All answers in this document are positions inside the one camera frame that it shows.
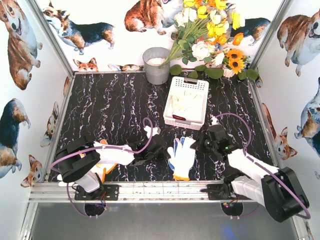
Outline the front aluminium rail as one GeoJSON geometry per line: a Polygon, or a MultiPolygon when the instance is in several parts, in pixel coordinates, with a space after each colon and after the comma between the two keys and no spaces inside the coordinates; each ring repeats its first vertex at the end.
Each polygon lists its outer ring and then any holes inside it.
{"type": "MultiPolygon", "coordinates": [[[[210,181],[132,181],[106,182],[119,185],[116,203],[213,203],[231,200],[209,200],[208,194],[200,192],[208,184],[221,184],[222,180],[210,181]]],[[[36,183],[31,188],[29,203],[67,203],[67,188],[58,182],[36,183]]]]}

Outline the white perforated storage basket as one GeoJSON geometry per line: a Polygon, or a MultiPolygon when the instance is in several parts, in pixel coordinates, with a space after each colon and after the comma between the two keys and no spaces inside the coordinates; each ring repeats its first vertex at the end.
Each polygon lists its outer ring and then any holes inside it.
{"type": "Polygon", "coordinates": [[[206,118],[208,93],[207,81],[174,76],[163,111],[164,123],[199,131],[206,118]]]}

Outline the blue dotted white glove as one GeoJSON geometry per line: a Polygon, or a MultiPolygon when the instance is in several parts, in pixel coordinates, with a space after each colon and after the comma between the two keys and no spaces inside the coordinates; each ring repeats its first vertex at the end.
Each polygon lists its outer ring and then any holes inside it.
{"type": "Polygon", "coordinates": [[[179,146],[181,146],[181,147],[183,146],[185,139],[186,138],[184,136],[182,136],[181,138],[175,138],[173,140],[172,151],[168,151],[169,156],[170,156],[170,158],[168,160],[168,164],[169,164],[169,167],[172,171],[175,170],[175,166],[173,165],[173,162],[174,162],[174,158],[177,155],[177,149],[179,146]]]}

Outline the orange palm white glove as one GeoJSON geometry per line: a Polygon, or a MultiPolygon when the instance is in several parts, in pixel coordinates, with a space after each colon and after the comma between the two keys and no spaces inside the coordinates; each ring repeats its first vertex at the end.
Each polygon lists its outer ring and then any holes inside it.
{"type": "Polygon", "coordinates": [[[101,182],[103,183],[106,176],[117,166],[116,163],[98,163],[95,165],[96,173],[99,175],[101,182]]]}

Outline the grey metal bucket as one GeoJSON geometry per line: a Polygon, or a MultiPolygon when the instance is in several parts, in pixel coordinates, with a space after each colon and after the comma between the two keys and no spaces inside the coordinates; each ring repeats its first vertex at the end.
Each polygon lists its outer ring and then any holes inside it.
{"type": "Polygon", "coordinates": [[[164,47],[151,47],[147,49],[142,59],[147,81],[153,85],[162,85],[170,73],[170,62],[167,61],[170,51],[164,47]]]}

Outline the small sunflower pot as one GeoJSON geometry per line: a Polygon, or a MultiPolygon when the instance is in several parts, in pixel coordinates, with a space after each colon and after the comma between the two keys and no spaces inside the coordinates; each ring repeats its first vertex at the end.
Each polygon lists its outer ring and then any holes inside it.
{"type": "Polygon", "coordinates": [[[250,66],[251,57],[245,55],[236,48],[227,48],[223,50],[224,58],[222,60],[223,76],[231,78],[235,75],[244,76],[245,71],[250,66]]]}

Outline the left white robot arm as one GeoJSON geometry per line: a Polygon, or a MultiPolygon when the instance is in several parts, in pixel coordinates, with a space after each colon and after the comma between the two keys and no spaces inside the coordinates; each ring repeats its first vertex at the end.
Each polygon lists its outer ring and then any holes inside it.
{"type": "Polygon", "coordinates": [[[103,178],[114,165],[136,167],[167,160],[166,146],[159,134],[125,145],[104,144],[83,136],[58,150],[50,167],[61,174],[64,183],[76,183],[91,194],[102,190],[103,178]]]}

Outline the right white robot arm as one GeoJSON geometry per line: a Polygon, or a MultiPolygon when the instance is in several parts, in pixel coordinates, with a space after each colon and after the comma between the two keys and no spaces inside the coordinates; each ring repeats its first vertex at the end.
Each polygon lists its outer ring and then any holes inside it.
{"type": "Polygon", "coordinates": [[[289,167],[278,168],[253,157],[233,143],[221,125],[212,125],[202,131],[191,148],[225,163],[221,187],[210,185],[203,189],[209,195],[251,199],[265,207],[279,223],[293,216],[310,219],[310,203],[295,172],[289,167]]]}

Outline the artificial flower bouquet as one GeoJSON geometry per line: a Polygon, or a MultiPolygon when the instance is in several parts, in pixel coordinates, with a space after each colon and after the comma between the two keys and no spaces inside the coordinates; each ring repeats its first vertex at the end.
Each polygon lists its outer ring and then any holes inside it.
{"type": "Polygon", "coordinates": [[[245,26],[245,17],[229,0],[184,0],[183,9],[173,19],[176,31],[164,65],[181,59],[191,62],[215,62],[221,65],[232,30],[245,26]]]}

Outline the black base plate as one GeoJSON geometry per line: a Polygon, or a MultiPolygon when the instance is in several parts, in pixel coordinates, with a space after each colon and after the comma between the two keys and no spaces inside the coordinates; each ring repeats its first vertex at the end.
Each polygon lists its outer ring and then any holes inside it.
{"type": "Polygon", "coordinates": [[[208,195],[209,200],[234,200],[238,199],[239,195],[234,191],[231,182],[237,177],[240,177],[240,173],[235,173],[223,178],[222,183],[207,184],[206,188],[200,190],[202,193],[208,195]]]}
{"type": "Polygon", "coordinates": [[[119,197],[118,184],[103,184],[97,190],[88,193],[83,187],[78,185],[75,189],[74,199],[76,201],[117,201],[119,197]]]}

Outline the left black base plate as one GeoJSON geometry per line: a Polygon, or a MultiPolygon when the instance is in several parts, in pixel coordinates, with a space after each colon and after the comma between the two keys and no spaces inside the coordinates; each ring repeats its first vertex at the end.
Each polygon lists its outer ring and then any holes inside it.
{"type": "Polygon", "coordinates": [[[76,201],[117,201],[119,197],[118,184],[103,184],[97,190],[88,193],[83,187],[78,185],[75,189],[74,199],[76,201]]]}

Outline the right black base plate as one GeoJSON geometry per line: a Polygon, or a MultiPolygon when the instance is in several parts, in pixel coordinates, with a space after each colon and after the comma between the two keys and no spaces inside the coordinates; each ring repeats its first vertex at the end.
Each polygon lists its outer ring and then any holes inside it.
{"type": "Polygon", "coordinates": [[[234,200],[238,199],[239,195],[234,191],[231,182],[237,177],[240,177],[240,173],[235,173],[223,178],[222,183],[207,184],[206,188],[200,190],[202,193],[208,195],[209,200],[234,200]]]}

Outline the plain white knit glove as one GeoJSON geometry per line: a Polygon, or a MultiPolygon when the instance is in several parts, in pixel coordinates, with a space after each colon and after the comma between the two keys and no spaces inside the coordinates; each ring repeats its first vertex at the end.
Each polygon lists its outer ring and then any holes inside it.
{"type": "MultiPolygon", "coordinates": [[[[192,137],[185,137],[183,146],[179,146],[177,149],[176,157],[174,158],[173,178],[179,181],[189,181],[189,172],[195,162],[196,150],[191,148],[191,145],[196,141],[192,137]]],[[[168,151],[172,151],[173,146],[167,148],[168,151]]]]}

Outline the cream glove red cuff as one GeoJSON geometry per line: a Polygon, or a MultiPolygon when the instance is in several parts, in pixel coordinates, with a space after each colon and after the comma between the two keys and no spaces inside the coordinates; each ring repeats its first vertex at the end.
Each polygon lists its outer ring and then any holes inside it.
{"type": "Polygon", "coordinates": [[[182,121],[199,122],[202,116],[203,97],[185,90],[171,96],[171,115],[182,121]]]}

